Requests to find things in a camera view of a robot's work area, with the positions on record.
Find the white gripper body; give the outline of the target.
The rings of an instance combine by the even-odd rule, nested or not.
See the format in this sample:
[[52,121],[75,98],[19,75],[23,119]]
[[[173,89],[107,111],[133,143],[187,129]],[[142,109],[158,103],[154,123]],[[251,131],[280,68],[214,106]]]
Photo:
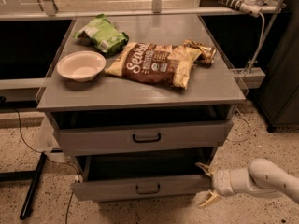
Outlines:
[[229,197],[235,194],[232,188],[229,170],[217,171],[212,177],[212,184],[214,190],[216,190],[220,196]]

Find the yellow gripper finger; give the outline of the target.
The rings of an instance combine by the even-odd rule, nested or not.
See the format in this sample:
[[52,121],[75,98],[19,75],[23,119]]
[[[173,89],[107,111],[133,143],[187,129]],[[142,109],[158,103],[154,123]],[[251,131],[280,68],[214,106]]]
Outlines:
[[203,201],[200,202],[199,207],[205,208],[208,207],[220,200],[221,196],[215,191],[209,191]]
[[195,165],[197,167],[199,167],[200,169],[202,169],[204,171],[204,173],[209,177],[213,177],[214,174],[216,173],[216,171],[214,169],[212,169],[209,165],[206,165],[204,163],[197,162]]

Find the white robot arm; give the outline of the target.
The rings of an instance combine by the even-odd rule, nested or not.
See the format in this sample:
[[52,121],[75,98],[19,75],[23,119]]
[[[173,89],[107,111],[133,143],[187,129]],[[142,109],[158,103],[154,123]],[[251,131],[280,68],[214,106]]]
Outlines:
[[245,168],[218,170],[197,162],[211,180],[211,189],[199,206],[208,207],[221,197],[248,194],[258,198],[277,198],[282,194],[299,203],[299,178],[267,159],[254,159]]

